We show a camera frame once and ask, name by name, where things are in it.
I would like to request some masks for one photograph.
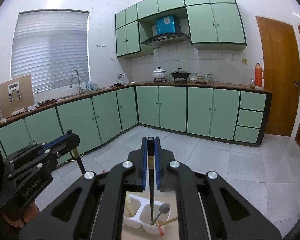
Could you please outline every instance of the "blue box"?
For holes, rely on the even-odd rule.
[[[181,33],[180,22],[173,15],[155,20],[157,35],[164,33]]]

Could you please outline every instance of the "countertop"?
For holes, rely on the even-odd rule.
[[[265,89],[251,89],[249,85],[236,85],[236,84],[228,84],[228,83],[219,83],[218,85],[209,85],[209,84],[195,84],[195,83],[178,83],[178,82],[167,82],[167,83],[154,83],[154,82],[131,82],[131,83],[127,83],[124,84],[121,87],[106,87],[106,88],[102,88],[96,91],[92,91],[92,92],[88,92],[88,93],[83,93],[81,95],[74,95],[73,97],[67,98],[67,99],[63,99],[63,100],[59,100],[57,99],[57,101],[55,103],[49,104],[49,105],[45,105],[45,106],[40,106],[39,108],[29,111],[29,112],[23,112],[20,114],[16,114],[14,116],[8,117],[7,121],[1,123],[0,122],[0,127],[6,126],[12,122],[18,121],[22,118],[25,118],[27,116],[30,116],[32,114],[36,114],[39,112],[42,112],[44,110],[56,107],[56,106],[60,106],[63,104],[67,104],[73,101],[77,101],[80,99],[85,99],[85,98],[90,98],[99,94],[103,94],[106,92],[111,92],[111,91],[115,91],[118,89],[123,89],[123,88],[127,88],[127,87],[133,87],[133,86],[183,86],[183,87],[207,87],[207,88],[221,88],[221,89],[235,89],[235,90],[242,90],[242,91],[248,91],[248,92],[256,92],[256,93],[271,93],[271,91],[269,90],[265,90]]]

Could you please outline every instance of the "stack of bowls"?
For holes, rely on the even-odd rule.
[[[191,83],[196,83],[198,81],[198,73],[190,73],[189,79]]]

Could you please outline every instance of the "cardboard board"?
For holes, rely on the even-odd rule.
[[[13,102],[9,100],[8,86],[19,82],[20,100],[17,99],[17,92],[12,92]],[[3,118],[11,116],[11,113],[22,108],[34,105],[34,98],[31,85],[31,75],[15,78],[0,84],[0,110]]]

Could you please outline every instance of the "window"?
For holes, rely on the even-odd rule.
[[[33,93],[67,86],[74,69],[89,78],[88,12],[20,13],[11,53],[11,78],[31,74]]]

